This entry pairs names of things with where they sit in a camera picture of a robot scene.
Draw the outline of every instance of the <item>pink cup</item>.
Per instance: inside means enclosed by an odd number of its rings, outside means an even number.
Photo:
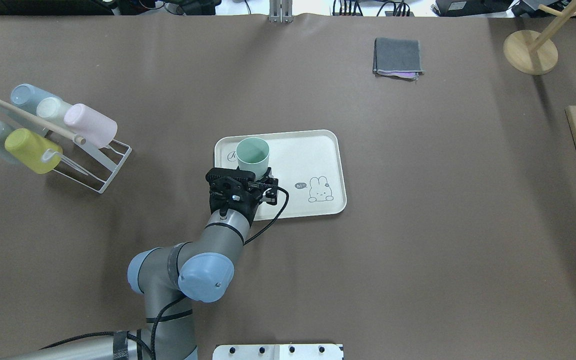
[[[117,123],[113,119],[84,104],[74,104],[68,109],[63,122],[98,149],[108,146],[117,134]]]

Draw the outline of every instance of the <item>white tray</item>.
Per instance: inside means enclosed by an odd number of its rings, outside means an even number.
[[[333,132],[307,130],[224,137],[214,146],[214,166],[237,169],[235,149],[247,137],[259,137],[268,143],[272,176],[290,194],[280,219],[338,214],[345,209],[346,185],[339,143]],[[259,205],[254,220],[274,218],[285,199],[279,192],[277,205]]]

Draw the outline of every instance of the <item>tabletop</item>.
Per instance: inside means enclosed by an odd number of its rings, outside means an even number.
[[[144,326],[126,268],[198,239],[215,143],[326,129],[345,210],[281,219],[246,246],[226,295],[194,306],[201,360],[286,342],[363,360],[576,359],[576,19],[537,77],[502,45],[547,19],[397,20],[0,17],[1,98],[34,84],[114,119],[134,148],[101,195],[0,160],[0,357]],[[374,75],[376,37],[419,40],[425,74]]]

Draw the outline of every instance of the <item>white label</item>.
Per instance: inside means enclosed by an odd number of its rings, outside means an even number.
[[[466,6],[467,1],[451,2],[448,11],[451,10],[461,10]]]

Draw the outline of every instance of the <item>bunny drawing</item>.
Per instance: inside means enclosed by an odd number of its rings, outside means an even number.
[[[310,197],[309,203],[316,201],[332,201],[332,190],[325,176],[313,177],[310,179]]]

